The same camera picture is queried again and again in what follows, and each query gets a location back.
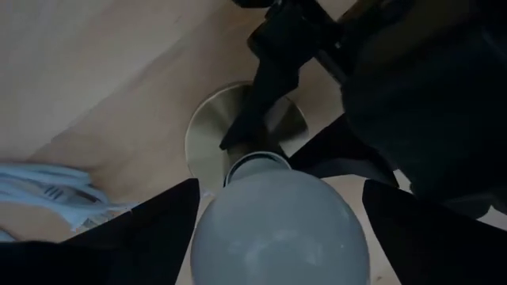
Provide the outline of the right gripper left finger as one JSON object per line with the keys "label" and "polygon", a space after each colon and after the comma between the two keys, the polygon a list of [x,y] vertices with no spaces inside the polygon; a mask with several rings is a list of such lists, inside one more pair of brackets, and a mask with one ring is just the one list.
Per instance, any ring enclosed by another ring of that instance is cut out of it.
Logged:
{"label": "right gripper left finger", "polygon": [[86,250],[91,284],[174,284],[196,225],[200,186],[189,178],[66,240]]}

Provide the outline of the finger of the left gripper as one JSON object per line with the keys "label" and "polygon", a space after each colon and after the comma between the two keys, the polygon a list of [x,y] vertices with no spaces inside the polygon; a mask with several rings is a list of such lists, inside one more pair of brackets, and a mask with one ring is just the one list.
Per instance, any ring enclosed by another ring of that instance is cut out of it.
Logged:
{"label": "finger of the left gripper", "polygon": [[265,114],[280,98],[298,86],[299,69],[297,65],[259,62],[244,105],[219,144],[222,150],[254,141],[262,129]]}
{"label": "finger of the left gripper", "polygon": [[374,148],[352,132],[345,115],[324,127],[289,159],[295,170],[317,178],[357,175],[392,187],[398,182],[393,169]]}

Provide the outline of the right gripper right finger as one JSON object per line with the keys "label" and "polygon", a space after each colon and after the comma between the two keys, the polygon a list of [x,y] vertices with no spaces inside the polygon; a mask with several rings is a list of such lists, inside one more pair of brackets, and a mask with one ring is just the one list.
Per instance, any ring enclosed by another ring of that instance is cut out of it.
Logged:
{"label": "right gripper right finger", "polygon": [[402,284],[506,285],[506,232],[366,180],[373,232]]}

